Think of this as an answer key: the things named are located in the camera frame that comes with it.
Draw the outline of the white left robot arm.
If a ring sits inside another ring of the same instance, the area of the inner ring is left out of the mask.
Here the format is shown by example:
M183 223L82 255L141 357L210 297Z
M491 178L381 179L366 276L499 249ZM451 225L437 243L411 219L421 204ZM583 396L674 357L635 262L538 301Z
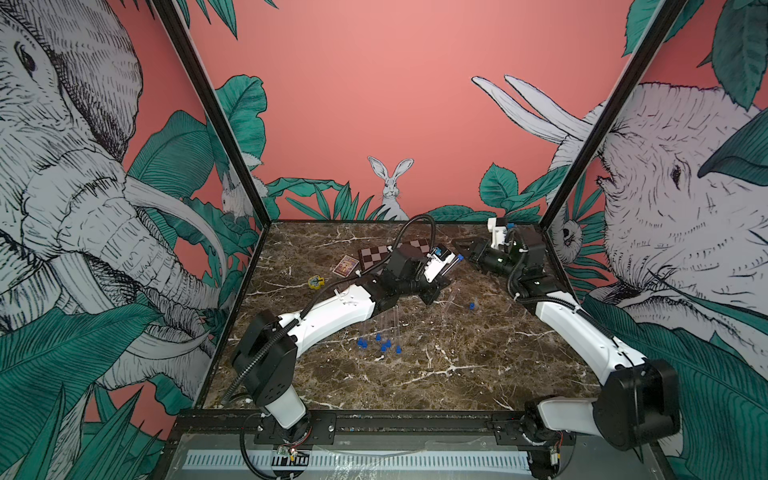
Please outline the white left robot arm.
M442 244L428 253L401 245L326 300L280 315L258 313L232 354L236 377L222 402L244 388L255 406L289 435L303 434L310 414L293 386L297 360L331 335L394 308L402 297L416 296L431 304L450 284L448 272L462 260Z

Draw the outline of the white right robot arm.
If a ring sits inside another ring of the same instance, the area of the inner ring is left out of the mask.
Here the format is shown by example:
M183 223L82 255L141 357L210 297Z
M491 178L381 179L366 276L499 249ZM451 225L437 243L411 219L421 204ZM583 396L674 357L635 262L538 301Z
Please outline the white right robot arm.
M478 270L503 279L508 295L557 332L600 385L594 399L550 397L534 403L536 429L598 436L621 451L677 434L675 369L600 326L551 271L548 245L536 230L491 225L489 231L488 238L466 237L452 245Z

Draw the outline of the black frame post left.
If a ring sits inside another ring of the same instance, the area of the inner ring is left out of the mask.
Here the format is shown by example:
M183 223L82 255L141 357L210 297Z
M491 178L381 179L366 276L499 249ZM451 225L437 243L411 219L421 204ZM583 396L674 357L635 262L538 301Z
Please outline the black frame post left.
M269 228L272 221L253 183L253 176L246 167L242 151L202 60L189 36L179 6L175 1L168 0L154 0L151 4L184 67L207 118L211 121L213 129L222 143L223 150L245 190L256 218L264 227Z

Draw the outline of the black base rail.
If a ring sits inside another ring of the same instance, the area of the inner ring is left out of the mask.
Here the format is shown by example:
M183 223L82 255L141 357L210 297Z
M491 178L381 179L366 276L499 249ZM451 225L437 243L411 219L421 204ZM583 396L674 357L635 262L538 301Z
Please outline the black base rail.
M310 410L289 434L259 410L190 409L177 418L169 438L184 434L237 435L249 444L330 445L343 435L489 435L501 446L534 449L558 442L571 446L573 430L546 430L522 411Z

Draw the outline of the black frame post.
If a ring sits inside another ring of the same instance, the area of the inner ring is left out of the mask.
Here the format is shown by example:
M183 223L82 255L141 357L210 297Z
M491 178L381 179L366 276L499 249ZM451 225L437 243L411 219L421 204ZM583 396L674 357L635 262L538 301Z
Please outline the black frame post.
M207 118L211 121L213 129L222 143L223 150L245 190L256 218L264 227L269 228L272 221L253 183L253 176L246 167L242 151L202 60L189 36L179 6L175 1L168 0L154 0L151 4L184 67Z
M601 115L580 148L554 200L541 218L539 227L544 231L551 227L571 191L596 156L598 147L609 133L686 4L685 0L667 0L661 1L657 6L630 61L607 99Z

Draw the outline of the black frame post right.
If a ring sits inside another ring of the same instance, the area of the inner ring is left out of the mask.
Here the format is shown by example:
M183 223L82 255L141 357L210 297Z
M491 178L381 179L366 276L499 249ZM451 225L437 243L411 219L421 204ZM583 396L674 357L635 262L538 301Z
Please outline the black frame post right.
M657 6L630 61L607 99L601 115L580 148L554 200L541 218L539 227L544 231L551 227L571 191L596 156L598 147L609 133L686 4L685 0L667 0L661 1Z

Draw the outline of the brown checkered chess board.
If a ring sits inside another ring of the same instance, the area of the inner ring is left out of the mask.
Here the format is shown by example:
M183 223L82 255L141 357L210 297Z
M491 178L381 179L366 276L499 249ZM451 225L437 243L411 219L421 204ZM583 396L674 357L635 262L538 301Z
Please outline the brown checkered chess board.
M419 248L424 254L427 254L430 251L429 242L427 239L410 240L409 244ZM380 262L389 252L389 245L362 248L358 251L360 266L363 270L368 269Z

